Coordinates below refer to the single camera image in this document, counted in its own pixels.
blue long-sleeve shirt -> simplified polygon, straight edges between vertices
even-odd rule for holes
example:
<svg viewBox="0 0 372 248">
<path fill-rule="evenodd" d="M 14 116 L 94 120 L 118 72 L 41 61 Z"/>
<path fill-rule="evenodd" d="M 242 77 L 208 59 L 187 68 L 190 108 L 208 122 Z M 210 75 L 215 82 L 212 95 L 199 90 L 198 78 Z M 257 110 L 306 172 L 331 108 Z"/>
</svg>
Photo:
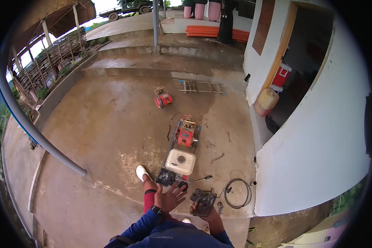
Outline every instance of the blue long-sleeve shirt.
<svg viewBox="0 0 372 248">
<path fill-rule="evenodd" d="M 105 248 L 136 247 L 233 247 L 226 231 L 211 236 L 194 225 L 164 219 L 160 224 L 160 216 L 148 210 L 137 222 L 132 224 Z"/>
</svg>

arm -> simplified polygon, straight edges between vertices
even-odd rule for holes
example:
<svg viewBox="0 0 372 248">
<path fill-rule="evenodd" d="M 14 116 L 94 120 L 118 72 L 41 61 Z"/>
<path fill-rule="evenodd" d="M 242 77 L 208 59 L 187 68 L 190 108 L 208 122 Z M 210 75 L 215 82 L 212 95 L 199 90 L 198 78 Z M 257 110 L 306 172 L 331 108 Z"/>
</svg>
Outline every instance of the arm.
<svg viewBox="0 0 372 248">
<path fill-rule="evenodd" d="M 122 240 L 123 242 L 126 242 L 127 239 L 132 241 L 131 244 L 141 241 L 150 235 L 151 231 L 157 226 L 159 220 L 159 215 L 152 210 L 148 210 L 137 222 L 125 230 L 120 237 L 125 237 Z"/>
<path fill-rule="evenodd" d="M 163 212 L 170 212 L 186 198 L 183 196 L 187 194 L 187 191 L 182 192 L 186 186 L 182 186 L 180 189 L 175 190 L 178 183 L 174 183 L 169 191 L 163 194 L 163 186 L 158 184 L 157 192 L 154 194 L 154 205 L 160 208 Z M 145 237 L 149 236 L 151 231 L 157 226 L 160 217 L 153 212 L 148 210 L 136 223 L 132 224 L 127 230 L 125 230 L 118 239 L 127 243 L 134 244 L 138 241 L 142 241 Z"/>
<path fill-rule="evenodd" d="M 193 205 L 190 207 L 190 214 L 193 214 L 193 211 L 196 209 L 197 204 L 198 201 L 195 201 Z M 213 236 L 216 240 L 223 244 L 233 246 L 229 237 L 226 234 L 226 231 L 224 230 L 222 219 L 218 212 L 216 212 L 214 207 L 212 208 L 210 214 L 207 217 L 200 218 L 208 222 L 209 232 L 211 233 L 211 236 Z"/>
</svg>

pink pillar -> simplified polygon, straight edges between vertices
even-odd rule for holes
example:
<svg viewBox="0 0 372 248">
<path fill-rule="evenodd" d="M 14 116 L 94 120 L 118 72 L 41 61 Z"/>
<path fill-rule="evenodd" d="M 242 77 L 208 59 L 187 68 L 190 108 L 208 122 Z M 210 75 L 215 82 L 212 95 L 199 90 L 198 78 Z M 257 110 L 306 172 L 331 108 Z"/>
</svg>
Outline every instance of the pink pillar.
<svg viewBox="0 0 372 248">
<path fill-rule="evenodd" d="M 190 18 L 191 14 L 192 14 L 192 8 L 189 6 L 185 6 L 184 11 L 183 11 L 183 16 L 185 18 Z"/>
<path fill-rule="evenodd" d="M 221 4 L 217 2 L 209 2 L 208 19 L 210 21 L 217 21 L 221 15 Z"/>
<path fill-rule="evenodd" d="M 204 18 L 205 4 L 196 4 L 194 9 L 194 17 L 197 20 L 202 20 Z"/>
</svg>

concrete curb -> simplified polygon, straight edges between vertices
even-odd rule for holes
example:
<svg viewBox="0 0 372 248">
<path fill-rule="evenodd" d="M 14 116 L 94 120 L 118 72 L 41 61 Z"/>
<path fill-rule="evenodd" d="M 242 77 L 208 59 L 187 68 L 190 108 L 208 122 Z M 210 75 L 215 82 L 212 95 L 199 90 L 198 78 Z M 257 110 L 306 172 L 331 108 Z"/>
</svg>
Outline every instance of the concrete curb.
<svg viewBox="0 0 372 248">
<path fill-rule="evenodd" d="M 86 61 L 81 63 L 76 69 L 69 73 L 48 95 L 48 97 L 41 104 L 38 110 L 39 116 L 36 118 L 34 125 L 41 132 L 47 119 L 54 111 L 55 107 L 62 100 L 62 98 L 69 92 L 69 90 L 82 78 L 81 70 L 87 67 L 98 56 L 96 54 L 89 57 Z"/>
<path fill-rule="evenodd" d="M 193 81 L 209 81 L 219 82 L 226 84 L 227 79 L 222 79 L 215 76 L 206 76 L 201 74 L 194 74 L 189 72 L 173 72 L 170 70 L 159 70 L 150 68 L 100 68 L 100 69 L 87 69 L 82 71 L 83 77 L 94 76 L 119 76 L 119 75 L 133 75 L 145 77 L 167 77 L 174 79 L 185 79 Z"/>
<path fill-rule="evenodd" d="M 153 46 L 135 46 L 135 47 L 119 47 L 107 50 L 100 50 L 97 52 L 99 58 L 118 56 L 121 54 L 162 54 L 162 55 L 174 55 L 174 56 L 187 56 L 196 57 L 211 61 L 226 61 L 227 63 L 233 63 L 242 65 L 244 62 L 244 56 L 233 55 L 229 53 L 221 52 L 221 49 L 210 50 L 206 48 L 187 47 L 187 46 L 165 46 L 159 45 L 159 50 Z"/>
<path fill-rule="evenodd" d="M 35 204 L 36 189 L 38 185 L 38 180 L 40 178 L 41 170 L 44 166 L 45 160 L 47 159 L 48 151 L 45 151 L 43 156 L 40 159 L 39 164 L 36 167 L 35 175 L 33 176 L 32 186 L 30 187 L 29 201 L 28 201 L 28 210 L 30 213 L 33 213 L 33 206 Z"/>
<path fill-rule="evenodd" d="M 5 184 L 7 185 L 8 194 L 10 195 L 10 199 L 12 201 L 12 204 L 13 204 L 14 208 L 15 208 L 15 211 L 16 211 L 18 217 L 19 217 L 19 220 L 20 220 L 23 228 L 25 229 L 27 235 L 29 236 L 29 238 L 35 239 L 35 237 L 33 236 L 33 233 L 29 230 L 28 226 L 25 223 L 25 220 L 23 219 L 23 216 L 20 213 L 17 202 L 15 201 L 15 198 L 14 198 L 12 190 L 11 190 L 10 182 L 8 181 L 8 173 L 7 173 L 7 168 L 5 166 L 5 159 L 4 159 L 4 142 L 1 143 L 1 161 L 3 163 L 3 172 L 4 172 Z"/>
<path fill-rule="evenodd" d="M 137 30 L 137 31 L 131 31 L 131 32 L 124 32 L 121 34 L 116 34 L 116 35 L 111 35 L 108 36 L 110 41 L 116 41 L 116 40 L 121 40 L 124 38 L 139 38 L 139 37 L 144 37 L 146 35 L 151 35 L 153 36 L 153 29 L 146 29 L 146 30 Z"/>
</svg>

wooden railing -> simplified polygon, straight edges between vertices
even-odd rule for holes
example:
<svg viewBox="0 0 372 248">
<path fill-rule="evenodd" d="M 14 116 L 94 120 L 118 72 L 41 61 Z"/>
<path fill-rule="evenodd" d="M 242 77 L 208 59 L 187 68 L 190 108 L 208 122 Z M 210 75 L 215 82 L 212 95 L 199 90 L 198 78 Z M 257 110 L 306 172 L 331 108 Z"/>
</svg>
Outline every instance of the wooden railing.
<svg viewBox="0 0 372 248">
<path fill-rule="evenodd" d="M 64 60 L 67 58 L 74 60 L 74 57 L 82 51 L 85 41 L 84 27 L 57 39 L 16 76 L 19 83 L 17 86 L 21 87 L 19 90 L 24 93 L 34 92 L 37 95 L 41 87 L 47 87 L 46 81 L 51 77 L 55 80 L 58 78 L 58 65 L 64 67 Z"/>
</svg>

